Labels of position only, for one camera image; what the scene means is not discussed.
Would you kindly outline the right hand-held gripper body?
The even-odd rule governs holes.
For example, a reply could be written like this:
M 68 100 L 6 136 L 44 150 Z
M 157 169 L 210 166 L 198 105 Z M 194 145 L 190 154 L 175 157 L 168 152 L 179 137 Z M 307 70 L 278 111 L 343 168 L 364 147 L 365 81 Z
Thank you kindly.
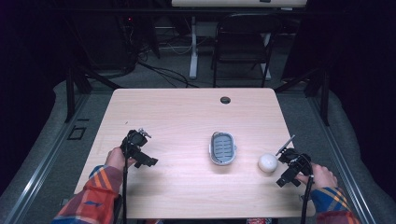
M 289 144 L 293 140 L 295 135 L 293 135 L 276 153 L 278 160 L 281 163 L 286 163 L 290 170 L 292 170 L 296 175 L 311 175 L 312 171 L 310 168 L 311 160 L 310 158 L 302 153 L 299 153 L 295 148 L 289 147 Z

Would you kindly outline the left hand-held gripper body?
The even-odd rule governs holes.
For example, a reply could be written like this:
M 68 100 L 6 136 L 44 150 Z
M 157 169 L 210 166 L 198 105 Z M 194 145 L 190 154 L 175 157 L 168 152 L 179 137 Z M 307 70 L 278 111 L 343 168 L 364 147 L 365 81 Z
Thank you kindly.
M 148 142 L 150 135 L 143 129 L 130 130 L 121 142 L 120 148 L 123 155 L 129 159 L 143 160 L 148 157 L 141 147 Z

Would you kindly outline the round white soap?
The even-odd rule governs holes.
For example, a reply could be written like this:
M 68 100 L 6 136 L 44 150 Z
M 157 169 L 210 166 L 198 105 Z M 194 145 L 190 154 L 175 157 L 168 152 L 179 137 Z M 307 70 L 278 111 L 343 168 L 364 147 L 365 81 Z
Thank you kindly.
M 272 173 L 277 168 L 277 158 L 269 153 L 262 154 L 259 158 L 259 168 L 265 173 Z

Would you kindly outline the grey soap dish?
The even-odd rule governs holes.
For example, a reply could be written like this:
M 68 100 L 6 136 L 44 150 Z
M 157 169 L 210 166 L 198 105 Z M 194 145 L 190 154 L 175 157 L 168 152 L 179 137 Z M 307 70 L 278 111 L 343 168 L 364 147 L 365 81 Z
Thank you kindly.
M 229 165 L 236 156 L 236 145 L 230 133 L 214 132 L 209 144 L 209 158 L 216 165 Z

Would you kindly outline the person's left hand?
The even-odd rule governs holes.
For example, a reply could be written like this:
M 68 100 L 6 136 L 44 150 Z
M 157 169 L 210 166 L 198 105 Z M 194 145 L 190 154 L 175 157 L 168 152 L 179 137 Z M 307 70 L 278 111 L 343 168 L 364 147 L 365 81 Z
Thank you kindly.
M 114 167 L 120 171 L 124 168 L 129 168 L 133 164 L 135 164 L 135 160 L 131 158 L 125 159 L 120 147 L 115 147 L 110 150 L 105 162 L 105 165 Z

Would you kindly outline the person's right hand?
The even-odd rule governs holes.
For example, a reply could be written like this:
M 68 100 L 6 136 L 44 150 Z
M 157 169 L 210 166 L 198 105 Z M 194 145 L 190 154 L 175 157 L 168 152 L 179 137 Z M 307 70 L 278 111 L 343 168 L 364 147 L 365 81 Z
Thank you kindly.
M 327 167 L 319 164 L 312 163 L 313 171 L 313 184 L 311 189 L 322 189 L 322 188 L 336 188 L 338 181 L 336 176 Z

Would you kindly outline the red patterned cloth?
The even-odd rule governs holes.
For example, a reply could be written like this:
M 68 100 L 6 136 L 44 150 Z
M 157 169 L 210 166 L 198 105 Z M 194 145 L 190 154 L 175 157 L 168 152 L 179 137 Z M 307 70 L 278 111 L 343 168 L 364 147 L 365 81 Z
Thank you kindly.
M 246 224 L 273 224 L 273 220 L 267 217 L 248 218 Z

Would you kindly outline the black metal stand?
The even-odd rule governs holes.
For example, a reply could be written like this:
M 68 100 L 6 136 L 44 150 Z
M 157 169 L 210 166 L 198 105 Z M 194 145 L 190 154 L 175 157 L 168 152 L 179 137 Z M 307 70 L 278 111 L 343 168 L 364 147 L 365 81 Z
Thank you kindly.
M 303 80 L 308 80 L 308 84 L 304 89 L 306 97 L 314 97 L 318 91 L 320 93 L 320 104 L 319 104 L 319 116 L 326 126 L 329 126 L 328 120 L 328 108 L 329 108 L 329 96 L 330 96 L 330 75 L 326 68 L 315 68 L 306 74 L 292 78 L 286 84 L 275 88 L 276 93 L 288 90 L 289 88 L 297 85 Z
M 69 67 L 66 73 L 66 102 L 67 102 L 67 116 L 65 123 L 69 122 L 76 113 L 76 100 L 75 100 L 75 88 L 82 94 L 90 94 L 92 86 L 88 78 L 93 78 L 100 83 L 108 86 L 112 90 L 120 89 L 120 85 L 102 77 L 91 68 L 81 64 L 73 64 Z

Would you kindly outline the black folding chair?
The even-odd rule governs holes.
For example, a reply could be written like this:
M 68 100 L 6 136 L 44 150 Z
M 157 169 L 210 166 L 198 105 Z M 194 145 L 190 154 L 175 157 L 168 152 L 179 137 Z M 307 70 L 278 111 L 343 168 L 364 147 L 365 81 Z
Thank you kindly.
M 224 17 L 216 27 L 211 69 L 213 86 L 218 77 L 218 64 L 263 64 L 262 86 L 265 84 L 273 45 L 283 28 L 282 20 L 273 14 L 234 13 Z

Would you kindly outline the white desk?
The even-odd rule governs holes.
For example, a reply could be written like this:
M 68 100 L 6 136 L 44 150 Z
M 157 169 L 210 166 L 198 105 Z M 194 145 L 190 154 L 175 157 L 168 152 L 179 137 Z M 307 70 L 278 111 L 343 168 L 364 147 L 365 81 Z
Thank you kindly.
M 293 10 L 294 8 L 304 8 L 308 0 L 171 0 L 171 6 L 176 9 L 258 9 L 258 8 L 286 8 Z M 197 34 L 196 34 L 196 16 L 191 19 L 191 65 L 189 77 L 197 78 L 198 69 L 198 51 L 197 51 Z

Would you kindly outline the black floor socket frame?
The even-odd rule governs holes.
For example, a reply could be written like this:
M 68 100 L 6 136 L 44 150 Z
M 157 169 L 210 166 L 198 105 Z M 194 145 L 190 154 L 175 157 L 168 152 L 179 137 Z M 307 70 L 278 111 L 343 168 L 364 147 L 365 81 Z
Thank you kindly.
M 86 132 L 85 127 L 74 126 L 67 136 L 68 140 L 81 140 Z

